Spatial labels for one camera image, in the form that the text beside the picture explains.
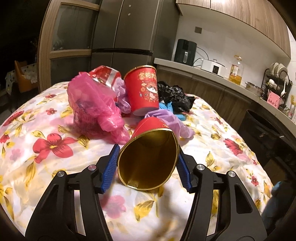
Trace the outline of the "red paper cup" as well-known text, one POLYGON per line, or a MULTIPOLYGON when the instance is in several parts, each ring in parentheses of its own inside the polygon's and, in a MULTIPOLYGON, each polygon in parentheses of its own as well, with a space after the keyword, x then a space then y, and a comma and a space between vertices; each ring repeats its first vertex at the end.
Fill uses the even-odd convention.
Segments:
POLYGON ((131 69, 124 77, 132 114, 145 116, 159 109, 157 71, 151 65, 131 69))
POLYGON ((159 118, 144 118, 119 152, 118 177, 129 188, 153 190, 168 181, 178 157, 174 132, 159 118))

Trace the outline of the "blue glove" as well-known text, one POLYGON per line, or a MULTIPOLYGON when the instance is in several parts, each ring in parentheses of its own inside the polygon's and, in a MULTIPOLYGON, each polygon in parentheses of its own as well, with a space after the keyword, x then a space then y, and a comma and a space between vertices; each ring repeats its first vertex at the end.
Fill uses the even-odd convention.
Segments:
POLYGON ((167 109, 167 110, 171 111, 181 121, 185 121, 187 119, 185 114, 179 114, 179 113, 174 112, 173 107, 172 107, 172 102, 169 102, 166 104, 165 102, 161 101, 159 103, 159 109, 167 109))

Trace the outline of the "wall socket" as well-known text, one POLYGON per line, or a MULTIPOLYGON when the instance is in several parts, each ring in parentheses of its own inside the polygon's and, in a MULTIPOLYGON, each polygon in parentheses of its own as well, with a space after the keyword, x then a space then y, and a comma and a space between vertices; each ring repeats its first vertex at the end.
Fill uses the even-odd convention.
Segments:
POLYGON ((195 33, 201 34, 202 33, 202 28, 195 27, 195 33))

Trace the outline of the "wooden glass sliding door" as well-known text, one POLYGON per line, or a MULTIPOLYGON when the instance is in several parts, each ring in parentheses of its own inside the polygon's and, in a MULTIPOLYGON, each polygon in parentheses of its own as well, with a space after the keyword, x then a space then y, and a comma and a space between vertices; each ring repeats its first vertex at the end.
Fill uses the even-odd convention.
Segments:
POLYGON ((90 69, 101 1, 49 1, 38 44, 38 84, 44 91, 90 69))

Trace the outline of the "wooden cabinets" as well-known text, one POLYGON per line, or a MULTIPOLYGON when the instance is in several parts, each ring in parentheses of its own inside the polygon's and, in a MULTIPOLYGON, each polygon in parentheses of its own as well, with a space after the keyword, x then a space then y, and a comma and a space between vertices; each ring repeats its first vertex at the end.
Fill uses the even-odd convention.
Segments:
POLYGON ((276 56, 291 59, 288 27, 269 1, 176 1, 182 16, 232 29, 266 44, 276 56))
POLYGON ((264 170, 273 184, 288 180, 295 182, 295 124, 266 101, 237 85, 231 86, 227 80, 211 80, 196 70, 156 65, 157 79, 168 85, 178 85, 185 93, 204 99, 231 127, 238 132, 247 110, 251 110, 268 120, 289 145, 287 156, 270 159, 264 170))

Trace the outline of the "dark grey refrigerator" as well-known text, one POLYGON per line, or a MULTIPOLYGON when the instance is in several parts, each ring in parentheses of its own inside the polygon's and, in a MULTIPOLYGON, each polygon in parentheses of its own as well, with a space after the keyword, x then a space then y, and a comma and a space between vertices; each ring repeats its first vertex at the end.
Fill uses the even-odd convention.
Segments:
POLYGON ((93 36, 91 68, 130 69, 171 60, 180 12, 175 1, 102 1, 93 36))

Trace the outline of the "cooking oil bottle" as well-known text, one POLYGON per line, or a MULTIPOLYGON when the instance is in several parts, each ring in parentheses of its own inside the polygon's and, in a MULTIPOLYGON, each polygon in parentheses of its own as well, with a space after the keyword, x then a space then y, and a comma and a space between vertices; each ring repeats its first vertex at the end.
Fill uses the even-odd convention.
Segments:
POLYGON ((240 85, 242 80, 244 66, 242 64, 242 58, 238 55, 234 55, 234 60, 231 64, 228 80, 234 84, 240 85))

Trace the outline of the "pink utensil holder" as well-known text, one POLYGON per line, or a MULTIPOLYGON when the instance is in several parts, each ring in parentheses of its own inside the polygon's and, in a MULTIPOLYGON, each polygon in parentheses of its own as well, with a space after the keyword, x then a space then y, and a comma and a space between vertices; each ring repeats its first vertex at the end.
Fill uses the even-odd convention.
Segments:
POLYGON ((270 91, 267 98, 267 103, 269 103, 274 108, 278 109, 280 106, 280 101, 282 97, 278 96, 274 92, 270 91))

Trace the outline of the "black plastic bag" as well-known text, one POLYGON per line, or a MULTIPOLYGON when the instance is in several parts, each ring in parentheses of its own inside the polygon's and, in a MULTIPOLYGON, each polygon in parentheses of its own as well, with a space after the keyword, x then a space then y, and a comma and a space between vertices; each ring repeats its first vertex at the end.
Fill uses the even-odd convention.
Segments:
POLYGON ((189 113, 194 101, 194 96, 187 96, 182 87, 178 85, 170 86, 163 81, 158 81, 158 97, 159 102, 165 104, 171 103, 175 113, 189 113))

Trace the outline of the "black dish rack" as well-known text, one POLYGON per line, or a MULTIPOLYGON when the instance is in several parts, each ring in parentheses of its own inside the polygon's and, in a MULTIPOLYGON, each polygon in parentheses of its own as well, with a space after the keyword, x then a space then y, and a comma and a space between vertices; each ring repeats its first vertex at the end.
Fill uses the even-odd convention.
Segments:
POLYGON ((279 110, 287 106, 287 99, 292 88, 292 81, 289 78, 287 68, 281 63, 272 63, 265 70, 261 84, 263 94, 261 96, 265 101, 271 92, 279 96, 279 110))

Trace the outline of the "purple glove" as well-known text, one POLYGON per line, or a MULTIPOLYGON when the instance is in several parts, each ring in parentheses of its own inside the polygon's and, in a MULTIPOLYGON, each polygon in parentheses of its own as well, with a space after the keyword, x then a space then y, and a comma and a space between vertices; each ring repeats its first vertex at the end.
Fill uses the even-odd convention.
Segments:
MULTIPOLYGON (((117 78, 114 85, 115 93, 118 97, 118 107, 124 118, 136 118, 131 113, 130 103, 127 97, 125 82, 121 78, 117 78)), ((144 118, 156 117, 162 120, 176 135, 177 138, 191 138, 195 135, 195 131, 187 127, 179 120, 171 111, 167 109, 157 109, 149 111, 144 118)))

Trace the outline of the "wooden upper cabinets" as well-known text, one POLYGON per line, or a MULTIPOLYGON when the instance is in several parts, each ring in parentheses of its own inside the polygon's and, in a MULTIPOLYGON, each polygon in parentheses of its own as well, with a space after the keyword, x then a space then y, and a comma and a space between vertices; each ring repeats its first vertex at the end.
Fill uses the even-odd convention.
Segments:
POLYGON ((176 1, 182 16, 232 29, 266 44, 276 56, 291 59, 288 27, 269 1, 176 1))

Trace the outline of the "black air fryer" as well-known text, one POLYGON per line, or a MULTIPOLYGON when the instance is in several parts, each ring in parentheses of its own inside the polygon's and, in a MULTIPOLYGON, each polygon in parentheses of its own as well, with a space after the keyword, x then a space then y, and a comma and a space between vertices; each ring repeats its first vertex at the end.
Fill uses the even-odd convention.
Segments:
POLYGON ((174 61, 177 63, 193 66, 197 44, 185 39, 178 39, 174 61))

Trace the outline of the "orange chair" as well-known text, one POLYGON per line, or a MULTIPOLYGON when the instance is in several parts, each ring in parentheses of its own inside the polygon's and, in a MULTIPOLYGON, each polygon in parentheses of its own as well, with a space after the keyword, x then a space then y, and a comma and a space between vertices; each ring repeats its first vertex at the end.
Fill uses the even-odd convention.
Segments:
POLYGON ((32 83, 31 80, 24 77, 24 73, 22 72, 20 63, 18 61, 15 61, 15 71, 16 82, 18 84, 18 89, 20 93, 25 93, 38 88, 37 83, 32 83))

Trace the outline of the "red white snack wrapper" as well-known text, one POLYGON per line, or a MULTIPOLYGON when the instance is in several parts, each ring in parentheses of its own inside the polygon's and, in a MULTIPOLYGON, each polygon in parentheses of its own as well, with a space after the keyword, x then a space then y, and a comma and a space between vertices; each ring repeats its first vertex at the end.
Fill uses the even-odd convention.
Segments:
POLYGON ((91 70, 88 74, 94 81, 99 82, 112 90, 115 90, 114 85, 117 78, 121 78, 119 71, 104 65, 91 70))

